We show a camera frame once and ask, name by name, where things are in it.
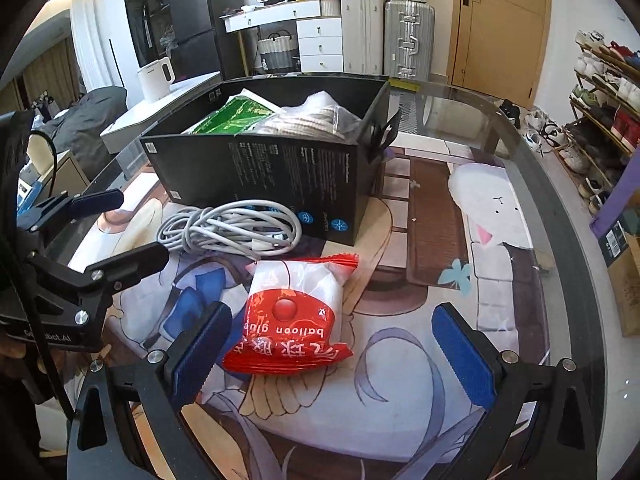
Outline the wooden door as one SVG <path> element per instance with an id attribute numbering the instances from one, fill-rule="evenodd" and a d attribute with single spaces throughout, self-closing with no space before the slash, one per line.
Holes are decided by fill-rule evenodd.
<path id="1" fill-rule="evenodd" d="M 454 0 L 450 84 L 531 106 L 550 13 L 551 0 Z"/>

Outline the white side table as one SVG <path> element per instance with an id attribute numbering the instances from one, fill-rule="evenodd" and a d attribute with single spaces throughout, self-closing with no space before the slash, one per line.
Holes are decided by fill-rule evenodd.
<path id="1" fill-rule="evenodd" d="M 158 101 L 140 101 L 100 133 L 107 151 L 116 155 L 160 118 L 172 113 L 194 96 L 214 88 L 221 82 L 219 72 L 174 82 L 168 96 Z"/>

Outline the green white packet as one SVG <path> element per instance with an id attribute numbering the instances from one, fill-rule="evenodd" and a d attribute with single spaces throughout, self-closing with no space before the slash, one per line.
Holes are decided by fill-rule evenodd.
<path id="1" fill-rule="evenodd" d="M 283 108 L 255 92 L 243 89 L 230 96 L 219 109 L 208 114 L 182 134 L 238 134 L 253 130 L 258 122 L 283 113 Z"/>

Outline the woven storage basket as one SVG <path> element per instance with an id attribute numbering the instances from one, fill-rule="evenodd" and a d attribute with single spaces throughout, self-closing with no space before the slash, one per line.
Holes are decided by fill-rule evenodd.
<path id="1" fill-rule="evenodd" d="M 298 43 L 293 36 L 271 34 L 268 38 L 259 40 L 257 45 L 262 68 L 267 73 L 288 73 L 298 70 Z"/>

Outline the black refrigerator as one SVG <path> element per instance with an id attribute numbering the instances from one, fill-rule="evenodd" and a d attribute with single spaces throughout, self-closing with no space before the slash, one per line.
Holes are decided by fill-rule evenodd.
<path id="1" fill-rule="evenodd" d="M 169 0 L 177 50 L 171 55 L 177 75 L 192 78 L 218 72 L 224 79 L 244 75 L 239 39 L 222 19 L 244 0 Z"/>

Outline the silver suitcase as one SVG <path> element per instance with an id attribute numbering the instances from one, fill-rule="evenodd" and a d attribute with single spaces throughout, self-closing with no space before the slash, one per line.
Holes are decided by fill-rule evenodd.
<path id="1" fill-rule="evenodd" d="M 416 0 L 385 3 L 384 70 L 387 76 L 413 82 L 430 79 L 435 9 Z"/>

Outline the purple rolled mat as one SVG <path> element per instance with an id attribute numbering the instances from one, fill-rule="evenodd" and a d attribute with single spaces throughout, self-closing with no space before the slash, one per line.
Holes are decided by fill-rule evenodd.
<path id="1" fill-rule="evenodd" d="M 623 172 L 622 177 L 613 188 L 610 196 L 590 222 L 590 230 L 597 238 L 605 236 L 608 229 L 616 222 L 627 204 L 639 191 L 640 154 L 635 150 Z"/>

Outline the white suitcase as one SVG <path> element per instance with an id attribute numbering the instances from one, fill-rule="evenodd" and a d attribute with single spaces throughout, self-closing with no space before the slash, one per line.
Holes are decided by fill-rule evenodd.
<path id="1" fill-rule="evenodd" d="M 385 0 L 341 0 L 343 70 L 382 75 Z"/>

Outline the red balloon glue packet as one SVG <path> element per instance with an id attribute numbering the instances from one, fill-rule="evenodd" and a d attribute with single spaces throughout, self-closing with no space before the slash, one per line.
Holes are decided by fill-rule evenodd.
<path id="1" fill-rule="evenodd" d="M 350 358 L 341 340 L 343 290 L 358 264 L 355 254 L 253 263 L 242 334 L 222 367 L 295 375 Z"/>

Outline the wooden shoe rack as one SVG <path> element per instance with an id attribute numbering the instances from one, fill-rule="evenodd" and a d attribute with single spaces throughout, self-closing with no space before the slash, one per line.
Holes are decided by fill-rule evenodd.
<path id="1" fill-rule="evenodd" d="M 574 120 L 560 129 L 555 153 L 594 216 L 639 149 L 639 52 L 596 30 L 576 32 L 575 42 Z"/>

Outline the white electric kettle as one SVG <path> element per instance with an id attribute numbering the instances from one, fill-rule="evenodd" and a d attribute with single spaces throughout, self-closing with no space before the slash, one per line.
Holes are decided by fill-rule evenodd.
<path id="1" fill-rule="evenodd" d="M 176 79 L 170 58 L 165 56 L 141 67 L 138 79 L 145 101 L 156 102 L 168 96 Z"/>

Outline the black glass cabinet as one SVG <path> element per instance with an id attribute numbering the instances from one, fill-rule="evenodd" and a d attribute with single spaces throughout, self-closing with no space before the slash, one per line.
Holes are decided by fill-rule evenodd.
<path id="1" fill-rule="evenodd" d="M 125 6 L 139 65 L 170 55 L 175 33 L 169 0 L 125 0 Z"/>

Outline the white desk with drawers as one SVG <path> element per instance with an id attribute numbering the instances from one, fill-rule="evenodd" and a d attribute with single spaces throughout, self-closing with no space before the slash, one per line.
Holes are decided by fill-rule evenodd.
<path id="1" fill-rule="evenodd" d="M 304 73 L 343 71 L 343 31 L 340 0 L 282 2 L 222 17 L 226 32 L 294 21 Z"/>

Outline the dark grey beanbag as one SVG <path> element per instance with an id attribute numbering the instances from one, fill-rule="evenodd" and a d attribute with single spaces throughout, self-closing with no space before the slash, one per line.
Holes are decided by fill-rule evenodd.
<path id="1" fill-rule="evenodd" d="M 58 118 L 38 128 L 53 141 L 56 151 L 70 151 L 92 181 L 112 160 L 100 134 L 127 111 L 127 90 L 109 86 L 85 94 Z"/>

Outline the black cardboard box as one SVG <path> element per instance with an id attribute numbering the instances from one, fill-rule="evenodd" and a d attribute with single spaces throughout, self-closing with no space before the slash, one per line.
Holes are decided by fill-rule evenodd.
<path id="1" fill-rule="evenodd" d="M 288 133 L 192 133 L 190 127 L 248 90 L 280 107 L 325 91 L 359 122 L 352 142 Z M 170 198 L 213 207 L 271 200 L 296 213 L 307 236 L 353 245 L 378 167 L 397 136 L 388 112 L 390 83 L 381 76 L 280 75 L 230 79 L 198 92 L 140 136 Z"/>

